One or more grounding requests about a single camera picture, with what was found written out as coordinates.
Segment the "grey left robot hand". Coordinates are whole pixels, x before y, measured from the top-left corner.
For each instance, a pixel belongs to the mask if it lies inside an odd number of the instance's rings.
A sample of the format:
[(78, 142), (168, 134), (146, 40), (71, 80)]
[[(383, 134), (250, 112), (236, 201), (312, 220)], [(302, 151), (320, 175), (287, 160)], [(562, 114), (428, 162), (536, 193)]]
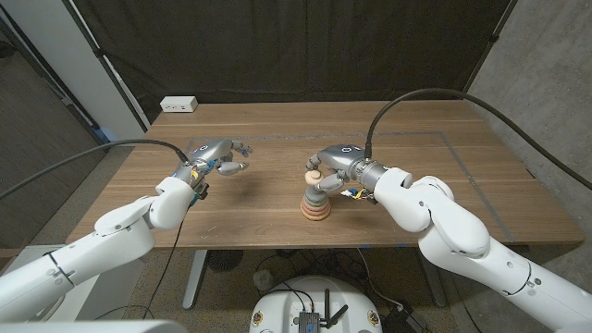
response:
[(215, 170), (222, 176), (236, 174), (249, 166), (247, 162), (235, 162), (233, 153), (237, 152), (248, 157), (253, 148), (241, 141), (217, 139), (196, 148), (173, 173), (173, 177), (181, 179), (192, 188), (197, 188), (206, 175)]

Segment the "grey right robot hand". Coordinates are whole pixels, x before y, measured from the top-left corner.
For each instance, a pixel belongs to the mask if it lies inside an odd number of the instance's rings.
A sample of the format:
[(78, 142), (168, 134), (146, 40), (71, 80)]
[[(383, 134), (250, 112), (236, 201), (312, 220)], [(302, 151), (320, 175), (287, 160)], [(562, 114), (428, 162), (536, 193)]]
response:
[(324, 165), (330, 174), (314, 188), (317, 191), (334, 192), (350, 180), (355, 180), (370, 192), (375, 191), (379, 178), (388, 170), (385, 166), (364, 157), (364, 149), (353, 144), (329, 146), (314, 154), (306, 163), (307, 171), (317, 170)]

